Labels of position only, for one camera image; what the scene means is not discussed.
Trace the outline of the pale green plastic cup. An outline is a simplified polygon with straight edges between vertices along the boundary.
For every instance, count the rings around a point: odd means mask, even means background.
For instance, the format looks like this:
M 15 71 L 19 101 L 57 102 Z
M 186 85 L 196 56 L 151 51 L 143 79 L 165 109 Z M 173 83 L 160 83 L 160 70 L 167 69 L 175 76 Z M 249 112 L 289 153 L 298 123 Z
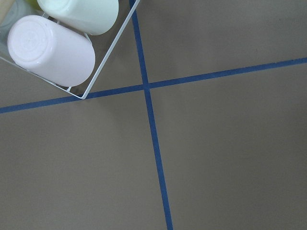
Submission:
M 110 30 L 119 12 L 117 0 L 39 0 L 38 4 L 49 16 L 90 35 Z

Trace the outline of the pink plastic cup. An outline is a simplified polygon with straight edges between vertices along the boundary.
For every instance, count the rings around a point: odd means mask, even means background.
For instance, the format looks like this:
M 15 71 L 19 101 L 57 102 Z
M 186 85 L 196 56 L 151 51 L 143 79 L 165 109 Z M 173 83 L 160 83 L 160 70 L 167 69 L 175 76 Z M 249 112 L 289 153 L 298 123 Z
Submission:
M 42 16 L 19 19 L 10 29 L 7 46 L 18 66 L 64 87 L 86 81 L 95 65 L 87 38 Z

